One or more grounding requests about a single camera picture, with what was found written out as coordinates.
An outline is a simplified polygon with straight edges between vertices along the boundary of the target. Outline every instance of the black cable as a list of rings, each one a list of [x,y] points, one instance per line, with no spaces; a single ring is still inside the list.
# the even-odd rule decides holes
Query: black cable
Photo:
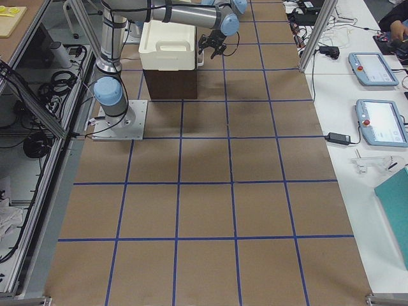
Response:
[[[26,89],[26,91],[28,92],[28,94],[30,96],[33,97],[33,99],[35,99],[37,102],[40,102],[40,100],[38,99],[38,97],[35,95],[35,93],[31,90],[31,88],[29,87],[28,83],[26,82],[26,80],[24,80],[24,78],[17,73],[13,68],[11,68],[6,62],[4,62],[3,60],[0,59],[0,69],[4,70],[4,74],[0,73],[0,77],[2,77],[3,79],[7,80],[8,82],[14,82],[14,87],[18,88],[15,85],[15,80],[12,80],[10,77],[14,77],[15,79],[17,79],[18,82],[21,83],[21,86],[24,87]]]
[[[361,142],[361,127],[360,127],[360,123],[358,123],[358,142],[350,142],[351,145],[357,145]]]
[[[0,73],[0,77],[3,78],[4,80],[6,80],[10,85],[12,85],[15,88],[15,90],[17,91],[18,97],[20,98],[20,100],[22,102],[24,102],[24,98],[23,98],[22,93],[20,91],[20,87],[17,86],[17,84],[14,81],[10,80],[8,77],[6,77],[5,75],[3,75],[1,73]]]
[[[363,29],[363,30],[371,30],[371,31],[375,31],[375,32],[379,32],[380,30],[376,30],[376,29],[371,29],[369,27],[359,27],[358,25],[354,25],[354,24],[339,24],[339,25],[333,25],[332,27],[343,27],[343,26],[350,26],[350,27],[356,27],[358,29]]]
[[[63,75],[68,75],[68,78],[60,78],[60,76],[63,76]],[[74,75],[72,72],[68,70],[62,70],[62,71],[55,72],[51,76],[51,81],[50,81],[51,93],[54,96],[59,96],[59,97],[68,95],[72,87],[77,82],[78,76],[79,75]]]
[[[113,13],[112,13],[112,10],[110,10],[110,18],[111,18],[111,20],[112,20],[112,22],[113,22]],[[126,114],[127,114],[127,110],[129,109],[129,96],[128,96],[128,92],[127,92],[127,90],[126,90],[126,86],[125,86],[125,84],[124,84],[124,82],[123,82],[123,79],[122,79],[122,77],[120,76],[120,73],[119,73],[119,71],[117,71],[117,68],[116,68],[116,66],[115,66],[115,64],[113,63],[113,60],[114,60],[114,58],[113,58],[113,47],[114,47],[114,42],[113,42],[113,31],[114,31],[114,29],[112,29],[112,38],[111,38],[111,60],[112,60],[112,66],[113,66],[113,68],[115,69],[115,71],[116,71],[116,73],[117,73],[117,76],[118,76],[118,78],[119,78],[119,82],[120,82],[120,84],[123,86],[123,89],[124,89],[124,91],[125,91],[125,94],[126,94],[126,102],[127,102],[127,105],[126,105],[126,109],[125,109],[125,111],[124,111],[124,113],[123,113],[123,116],[119,119],[119,121],[118,122],[116,122],[115,124],[113,124],[113,125],[111,125],[111,126],[108,126],[107,128],[105,128],[105,129],[102,129],[102,130],[100,130],[100,131],[96,131],[96,132],[92,132],[92,133],[87,133],[87,134],[85,134],[85,135],[77,135],[77,136],[84,136],[84,137],[89,137],[89,135],[95,135],[95,134],[98,134],[98,133],[101,133],[101,132],[105,132],[105,131],[107,131],[107,130],[109,130],[109,129],[111,129],[111,128],[114,128],[115,126],[117,126],[118,124],[120,124],[124,119],[125,119],[125,116],[126,116]]]
[[[0,129],[9,129],[9,128],[11,128],[14,124],[16,124],[18,122],[19,119],[20,119],[20,116],[16,115],[15,119],[14,119],[14,121],[12,123],[10,123],[10,124],[8,124],[6,126],[0,126]]]
[[[24,125],[24,123],[22,122],[22,120],[20,121],[20,124],[21,124],[21,126],[24,128],[24,129],[28,129],[28,130],[30,130],[30,131],[41,131],[41,129],[38,127],[38,128],[36,128],[36,129],[34,129],[33,127],[26,127],[25,125]]]
[[[76,74],[76,76],[74,75],[75,81],[72,82],[72,83],[70,83],[70,87],[72,88],[72,87],[75,85],[75,83],[78,81],[78,77],[80,77],[80,81],[83,82],[83,79],[84,79],[84,78],[83,78],[83,76],[82,76],[82,74],[81,74],[81,71],[83,71],[84,62],[85,62],[85,59],[86,59],[87,56],[88,56],[88,50],[86,49],[86,47],[85,47],[84,45],[66,45],[66,46],[67,46],[67,47],[77,47],[77,48],[80,48],[81,50],[84,51],[84,56],[82,57],[80,63],[78,63],[78,73]],[[69,83],[69,81],[72,79],[73,73],[69,72],[68,74],[69,74],[69,76],[70,76],[71,78],[69,78],[69,79],[66,81],[67,83]],[[55,76],[53,75],[52,80],[53,80],[53,79],[55,80],[55,78],[56,78],[57,76],[58,76],[58,75],[55,75]],[[66,102],[67,102],[68,98],[69,98],[69,93],[67,92],[66,95],[65,95],[65,97],[64,97],[64,99],[63,99],[63,101],[61,102],[61,107],[60,107],[60,109],[59,109],[59,115],[58,115],[59,121],[62,121],[62,118],[64,117]]]
[[[10,146],[7,146],[7,147],[0,147],[0,149],[12,149],[12,148],[18,147],[19,145],[21,145],[24,142],[24,140],[26,140],[26,137],[24,137],[24,139],[21,142],[18,142],[15,145],[10,145]]]
[[[93,96],[92,96],[92,97],[87,98],[86,100],[84,100],[84,101],[81,103],[81,105],[85,104],[86,102],[88,102],[89,100],[91,100],[91,99],[93,99],[93,98],[94,98]]]
[[[128,38],[129,38],[129,34],[130,34],[130,24],[131,24],[131,22],[130,22],[129,20],[128,20],[127,22],[128,22],[128,25],[127,25],[127,35],[126,35],[126,39],[125,39],[125,41],[124,41],[124,43],[123,43],[123,45],[122,45],[122,50],[120,50],[120,54],[122,54],[123,48],[125,47],[125,44],[128,42],[127,40],[128,40]]]
[[[305,34],[302,35],[302,40],[305,41],[305,38],[307,37],[307,28],[304,27]]]
[[[237,41],[237,46],[235,47],[235,50],[232,51],[232,53],[230,53],[230,54],[227,54],[227,55],[223,54],[223,56],[231,56],[231,55],[233,55],[233,54],[238,50],[238,47],[239,47],[239,45],[240,45],[240,33],[237,32],[237,35],[238,35],[238,41]]]
[[[394,72],[403,72],[405,71],[406,73],[408,73],[408,69],[391,69]]]
[[[91,118],[91,119],[88,120],[87,125],[90,126],[94,120],[99,121],[99,120],[104,120],[104,119],[106,119],[105,116],[97,116],[95,118]]]

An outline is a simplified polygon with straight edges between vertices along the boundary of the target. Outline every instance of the clear plastic object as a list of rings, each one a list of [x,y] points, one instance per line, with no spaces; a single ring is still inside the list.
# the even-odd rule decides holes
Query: clear plastic object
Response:
[[[405,167],[405,159],[401,156],[361,157],[358,151],[356,153],[359,157],[351,161],[356,164],[359,174],[367,173],[368,167],[376,167],[381,172],[397,172]]]
[[[201,67],[202,65],[204,65],[204,50],[201,54],[197,54],[197,67]]]

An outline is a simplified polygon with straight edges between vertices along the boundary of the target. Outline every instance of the electronic device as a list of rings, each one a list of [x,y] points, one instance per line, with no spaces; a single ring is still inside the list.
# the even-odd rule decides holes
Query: electronic device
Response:
[[[300,0],[299,1],[299,8],[302,11],[307,13],[318,14],[323,7],[324,0]]]
[[[69,54],[60,41],[53,41],[50,44],[49,48],[62,68],[72,67],[72,62],[69,58]]]
[[[338,59],[340,55],[340,50],[338,47],[320,46],[319,52],[328,57],[331,57],[332,59]]]
[[[313,14],[289,14],[288,19],[296,22],[299,26],[314,26],[318,15]]]
[[[359,99],[356,112],[369,145],[408,147],[404,123],[394,101]]]
[[[380,49],[382,55],[392,55],[393,53],[390,51],[390,42],[385,34],[379,33],[374,35],[373,40],[377,45],[378,49]]]
[[[324,138],[327,142],[338,143],[339,145],[349,145],[351,143],[351,138],[349,135],[330,132]]]
[[[23,150],[29,158],[41,158],[46,156],[52,147],[52,139],[44,132],[37,132],[27,136],[23,142]]]
[[[381,53],[350,53],[349,63],[365,86],[396,86],[398,80]]]
[[[49,68],[53,61],[54,55],[50,50],[50,45],[53,42],[51,35],[43,24],[40,24],[24,52],[19,66],[30,68]]]

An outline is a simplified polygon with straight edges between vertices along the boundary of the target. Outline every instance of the touchscreen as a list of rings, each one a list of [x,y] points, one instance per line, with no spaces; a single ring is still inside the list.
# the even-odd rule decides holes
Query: touchscreen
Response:
[[[367,78],[371,82],[392,82],[393,79],[388,73],[380,57],[376,54],[360,54],[357,60],[364,68]]]
[[[377,142],[405,142],[391,103],[365,102],[364,104]]]

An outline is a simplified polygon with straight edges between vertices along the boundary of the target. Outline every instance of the blue tape line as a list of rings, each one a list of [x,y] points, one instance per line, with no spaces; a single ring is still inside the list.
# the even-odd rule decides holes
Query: blue tape line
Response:
[[[113,248],[112,262],[110,265],[110,272],[109,272],[108,287],[106,289],[105,306],[108,306],[109,304],[110,288],[112,286],[113,271],[115,270],[116,253],[117,253],[117,246],[118,246],[119,234],[120,234],[120,224],[122,222],[122,215],[123,215],[124,203],[126,199],[126,189],[128,187],[129,171],[130,171],[130,166],[131,166],[134,144],[135,144],[135,141],[132,140],[131,146],[130,146],[129,158],[127,160],[128,162],[127,162],[126,176],[125,176],[125,182],[124,182],[124,187],[123,187],[122,203],[120,204],[120,212],[119,212],[119,218],[118,218],[118,223],[117,223],[115,247]]]
[[[225,58],[222,57],[222,68],[224,77],[224,97],[225,97],[225,112],[226,112],[226,125],[227,125],[227,139],[228,139],[228,162],[229,162],[229,179],[231,180],[231,206],[232,206],[232,217],[233,217],[233,229],[234,229],[234,248],[235,248],[235,267],[237,271],[237,289],[238,289],[238,302],[242,306],[242,290],[241,290],[241,276],[240,276],[240,258],[237,240],[237,214],[235,211],[235,197],[234,197],[234,177],[232,171],[232,152],[231,152],[231,137],[230,137],[230,117],[228,112],[228,93],[227,93],[227,81],[226,81],[226,70],[225,70]]]
[[[251,8],[252,8],[252,17],[253,17],[253,19],[255,20],[254,10],[253,10],[252,3],[251,3]],[[256,39],[257,39],[257,41],[259,42],[259,34],[258,34],[257,23],[255,22],[254,25],[255,25]],[[262,56],[261,46],[259,45],[258,47],[259,47],[259,54],[260,54],[260,56],[261,56],[262,67],[264,68],[265,65],[264,65],[264,62],[263,62],[263,56]],[[265,84],[266,84],[266,93],[267,93],[267,95],[268,95],[268,99],[271,100],[271,99],[270,99],[270,90],[269,90],[269,86],[268,86],[268,81],[267,81],[267,78],[266,78],[266,72],[264,71],[263,74],[264,74]],[[295,220],[294,220],[293,214],[292,214],[291,203],[290,203],[290,198],[289,198],[289,191],[288,191],[288,185],[287,185],[287,183],[286,183],[286,176],[285,176],[285,171],[284,171],[284,165],[283,165],[283,158],[282,158],[282,153],[281,153],[281,147],[280,147],[280,145],[279,145],[279,135],[278,135],[278,132],[277,132],[275,117],[274,117],[274,115],[273,115],[272,104],[269,103],[269,106],[270,106],[270,112],[271,112],[271,116],[272,116],[273,129],[274,129],[274,131],[275,131],[275,135],[277,136],[277,137],[276,137],[276,144],[277,144],[277,150],[278,150],[278,155],[279,155],[280,168],[281,168],[281,171],[282,171],[282,178],[283,178],[283,181],[284,181],[284,188],[285,188],[285,193],[286,193],[286,200],[287,200],[287,203],[288,203],[289,216],[290,216],[290,219],[291,219],[291,225],[292,225],[293,236],[295,237],[295,238],[294,238],[294,241],[295,241],[296,255],[297,255],[297,258],[298,258],[298,264],[299,264],[299,270],[300,270],[300,277],[301,277],[301,279],[302,279],[303,293],[304,293],[304,296],[305,296],[306,305],[307,305],[307,306],[310,306],[310,303],[309,303],[309,295],[308,295],[308,292],[307,292],[305,277],[304,277],[304,273],[303,273],[302,259],[301,259],[301,257],[300,257],[300,251],[299,251],[298,241],[297,241],[297,239],[296,239]]]
[[[220,240],[282,240],[282,239],[341,239],[353,234],[299,236],[242,236],[242,237],[119,237],[119,238],[60,238],[58,242],[121,242],[121,241],[220,241]]]
[[[180,182],[181,182],[181,160],[182,160],[182,141],[183,141],[183,125],[184,125],[184,102],[181,104],[180,117],[180,143],[178,147],[178,173],[177,173],[177,205],[176,205],[176,222],[175,222],[175,242],[174,242],[174,262],[173,262],[173,296],[171,299],[172,306],[176,305],[177,298],[177,256],[179,250],[179,212],[180,212]]]
[[[233,184],[266,184],[266,183],[327,183],[338,182],[337,179],[322,179],[322,180],[238,180]],[[127,185],[228,185],[231,182],[128,182]],[[121,182],[89,182],[89,183],[74,183],[76,186],[106,186],[106,185],[124,185]]]

